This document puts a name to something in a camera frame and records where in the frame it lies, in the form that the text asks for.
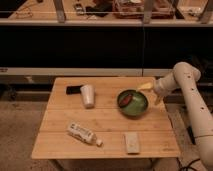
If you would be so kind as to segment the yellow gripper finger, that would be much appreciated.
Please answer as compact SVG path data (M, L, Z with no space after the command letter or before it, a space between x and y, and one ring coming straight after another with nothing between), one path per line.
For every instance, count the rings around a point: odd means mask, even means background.
M153 84L152 83L144 83L144 84L141 84L137 90L138 91L144 91L144 90L147 90L147 91L150 91L153 89Z
M163 101L163 96L157 95L154 104L159 105L162 101Z

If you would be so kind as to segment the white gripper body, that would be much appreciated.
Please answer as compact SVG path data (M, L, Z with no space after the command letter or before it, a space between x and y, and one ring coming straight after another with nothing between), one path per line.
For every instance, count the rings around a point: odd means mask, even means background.
M176 88L176 81L172 74L168 74L165 77L159 78L154 82L153 91L159 97L165 97L169 95Z

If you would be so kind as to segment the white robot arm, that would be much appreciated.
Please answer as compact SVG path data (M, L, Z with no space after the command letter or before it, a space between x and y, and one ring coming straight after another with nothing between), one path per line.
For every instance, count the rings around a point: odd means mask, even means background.
M181 89L200 159L208 171L213 171L213 115L197 89L200 77L197 68L179 62L169 74L153 83L141 84L137 91L152 90L157 95L155 104L159 104L172 91Z

